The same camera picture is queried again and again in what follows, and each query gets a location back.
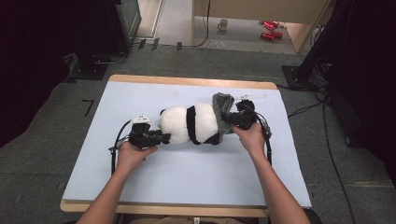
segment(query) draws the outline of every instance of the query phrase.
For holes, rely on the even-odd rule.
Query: wrist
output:
[[[260,160],[267,161],[267,157],[264,155],[264,151],[262,149],[250,150],[248,154],[250,158],[253,159],[254,161],[260,161]]]

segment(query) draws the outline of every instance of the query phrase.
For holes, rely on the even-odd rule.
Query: white board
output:
[[[64,192],[65,200],[93,201],[111,173],[108,150],[121,126],[141,114],[158,129],[160,112],[174,105],[190,107],[211,103],[213,94],[234,97],[266,95],[253,99],[273,133],[273,166],[301,206],[311,202],[301,174],[285,106],[279,91],[198,87],[130,82],[107,83],[91,128]],[[121,136],[129,133],[131,125]],[[217,146],[192,142],[160,145],[129,177],[120,196],[127,203],[265,205],[254,165],[236,134],[227,134]]]

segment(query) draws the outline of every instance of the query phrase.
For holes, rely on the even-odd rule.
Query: person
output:
[[[261,125],[254,123],[248,130],[232,126],[232,130],[239,136],[242,146],[247,150],[254,163],[271,223],[310,223],[303,208],[294,199],[266,159],[262,150],[265,141]],[[98,197],[77,223],[112,223],[120,194],[128,176],[147,156],[157,150],[157,147],[139,150],[131,143],[124,142],[119,149],[118,165],[113,176],[110,177]]]

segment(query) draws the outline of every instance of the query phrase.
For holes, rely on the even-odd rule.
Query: hand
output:
[[[117,170],[122,170],[130,174],[148,155],[157,151],[157,147],[140,149],[130,142],[124,142],[119,148]]]
[[[262,126],[259,123],[254,123],[248,130],[242,130],[235,125],[232,125],[231,129],[239,136],[242,146],[247,150],[250,157],[264,155],[265,141]]]

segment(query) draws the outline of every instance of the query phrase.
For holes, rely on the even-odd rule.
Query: black band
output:
[[[187,109],[186,123],[187,131],[189,132],[189,138],[195,145],[200,145],[201,143],[197,141],[195,135],[195,106]]]

